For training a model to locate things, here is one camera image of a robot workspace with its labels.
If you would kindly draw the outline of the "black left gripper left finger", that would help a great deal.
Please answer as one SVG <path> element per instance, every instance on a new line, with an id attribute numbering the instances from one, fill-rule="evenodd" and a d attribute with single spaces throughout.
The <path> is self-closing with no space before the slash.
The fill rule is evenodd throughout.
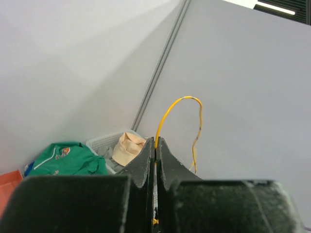
<path id="1" fill-rule="evenodd" d="M 13 191 L 3 233 L 150 233 L 154 139 L 115 175 L 32 176 Z"/>

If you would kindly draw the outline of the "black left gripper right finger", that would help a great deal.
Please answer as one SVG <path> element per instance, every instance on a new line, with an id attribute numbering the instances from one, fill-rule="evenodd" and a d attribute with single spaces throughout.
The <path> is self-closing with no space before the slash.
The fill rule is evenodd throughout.
<path id="1" fill-rule="evenodd" d="M 203 180 L 160 138 L 156 149 L 163 233 L 303 233 L 291 196 L 273 180 Z"/>

